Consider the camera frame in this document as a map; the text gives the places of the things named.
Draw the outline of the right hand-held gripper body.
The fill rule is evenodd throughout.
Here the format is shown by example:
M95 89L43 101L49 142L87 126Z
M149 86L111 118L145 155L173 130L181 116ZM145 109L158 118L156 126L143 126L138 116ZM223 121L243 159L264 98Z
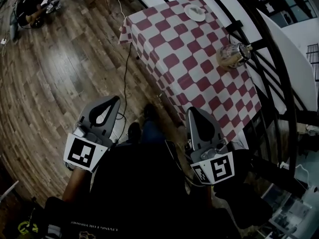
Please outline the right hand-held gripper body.
M235 175L233 153L227 149L218 122L205 110L195 107L186 112L186 132L190 166L204 185L214 185Z

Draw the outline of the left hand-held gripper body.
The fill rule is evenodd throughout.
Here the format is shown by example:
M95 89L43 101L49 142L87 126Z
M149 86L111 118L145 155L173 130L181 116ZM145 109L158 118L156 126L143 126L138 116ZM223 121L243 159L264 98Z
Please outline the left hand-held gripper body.
M114 145L110 136L120 104L118 96L105 96L84 107L65 145L63 161L69 170L76 167L89 172L96 170Z

